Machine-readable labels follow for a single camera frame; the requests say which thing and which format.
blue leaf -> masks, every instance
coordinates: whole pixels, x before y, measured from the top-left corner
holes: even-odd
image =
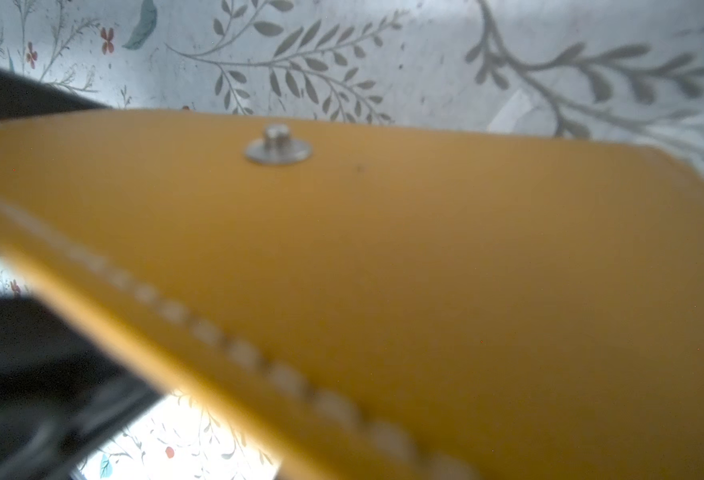
[[[149,35],[155,31],[158,24],[158,10],[152,0],[144,0],[142,2],[142,14],[139,16],[138,23],[133,28],[133,33],[128,39],[128,42],[122,47],[127,50],[138,50],[144,42],[147,41]]]
[[[112,475],[112,463],[109,462],[109,458],[105,454],[102,453],[102,464],[101,467],[98,469],[98,477],[99,478],[107,478],[108,476]]]

dark object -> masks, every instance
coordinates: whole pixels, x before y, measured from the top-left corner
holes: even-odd
[[[63,480],[160,396],[34,300],[0,300],[0,479]]]
[[[0,120],[97,108],[108,107],[0,70]]]

yellow leather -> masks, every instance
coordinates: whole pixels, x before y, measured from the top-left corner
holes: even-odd
[[[704,183],[609,144],[97,111],[0,125],[0,200],[413,436],[414,462],[73,263],[0,208],[0,255],[163,388],[323,478],[704,478]]]

seam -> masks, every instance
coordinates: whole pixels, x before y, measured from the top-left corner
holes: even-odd
[[[366,418],[349,398],[332,389],[310,385],[301,372],[279,360],[265,360],[261,351],[243,337],[224,335],[213,323],[193,316],[183,302],[167,298],[152,284],[141,282],[127,270],[111,264],[106,256],[69,240],[1,198],[0,214],[72,263],[131,296],[134,301],[148,306],[166,322],[186,330],[205,346],[222,351],[234,365],[260,376],[287,399],[307,403],[316,415],[348,432],[362,433],[373,447],[390,459],[414,467],[429,480],[481,479],[481,475],[467,462],[439,450],[418,448],[403,427],[382,418]]]

white stitching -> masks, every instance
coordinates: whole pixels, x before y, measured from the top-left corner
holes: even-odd
[[[93,254],[84,246],[72,244],[63,235],[52,230],[43,222],[28,215],[23,210],[5,204],[0,200],[0,212],[32,234],[42,238],[47,244],[64,250],[66,257],[82,264],[94,274],[103,274],[108,283],[121,291],[126,291],[133,283],[132,276],[126,270],[106,268],[108,259]],[[136,301],[155,306],[156,312],[165,320],[178,326],[189,321],[189,309],[176,300],[161,299],[160,293],[148,283],[138,283],[132,291]],[[223,333],[212,323],[198,319],[188,326],[192,335],[209,346],[218,346],[223,342]],[[250,342],[237,338],[225,347],[229,358],[251,372],[258,372],[263,365],[259,350]],[[305,398],[309,392],[307,379],[297,370],[281,362],[272,362],[264,371],[266,379],[277,389],[293,398]],[[419,468],[418,451],[413,439],[401,427],[380,420],[363,422],[357,405],[345,396],[328,389],[318,389],[311,398],[314,410],[340,426],[347,429],[363,427],[367,437],[378,450],[401,461],[410,462]],[[481,476],[468,463],[433,452],[428,456],[426,473],[429,480],[480,480]]]

